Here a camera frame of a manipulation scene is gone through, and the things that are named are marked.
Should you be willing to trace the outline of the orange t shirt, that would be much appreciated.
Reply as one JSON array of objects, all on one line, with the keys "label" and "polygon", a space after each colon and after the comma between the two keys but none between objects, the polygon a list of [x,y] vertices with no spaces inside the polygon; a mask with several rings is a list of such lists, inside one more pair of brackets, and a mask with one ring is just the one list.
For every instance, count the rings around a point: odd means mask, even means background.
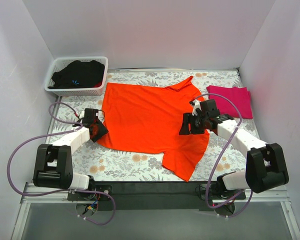
[{"label": "orange t shirt", "polygon": [[108,133],[97,142],[103,147],[134,153],[163,154],[162,166],[189,181],[204,156],[210,134],[180,135],[183,114],[201,93],[192,76],[166,87],[109,82],[102,110]]}]

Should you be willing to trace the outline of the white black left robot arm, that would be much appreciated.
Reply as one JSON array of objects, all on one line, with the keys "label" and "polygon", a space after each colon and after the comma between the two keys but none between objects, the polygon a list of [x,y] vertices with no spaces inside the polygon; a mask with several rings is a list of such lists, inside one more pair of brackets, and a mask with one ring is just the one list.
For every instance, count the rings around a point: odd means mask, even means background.
[{"label": "white black left robot arm", "polygon": [[33,183],[37,187],[88,190],[92,178],[73,171],[72,155],[85,143],[96,142],[109,131],[99,119],[99,109],[86,108],[74,129],[52,144],[41,144],[36,153]]}]

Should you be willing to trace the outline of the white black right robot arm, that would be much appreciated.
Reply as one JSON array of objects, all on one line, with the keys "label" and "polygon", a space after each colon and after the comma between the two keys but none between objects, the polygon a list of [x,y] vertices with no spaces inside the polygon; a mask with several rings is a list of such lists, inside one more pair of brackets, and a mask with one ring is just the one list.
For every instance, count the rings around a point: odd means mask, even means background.
[{"label": "white black right robot arm", "polygon": [[258,194],[289,182],[284,152],[278,143],[266,143],[240,128],[233,117],[220,113],[214,99],[196,99],[190,105],[193,109],[183,114],[180,135],[199,135],[209,130],[246,158],[244,171],[217,177],[221,192],[250,189]]}]

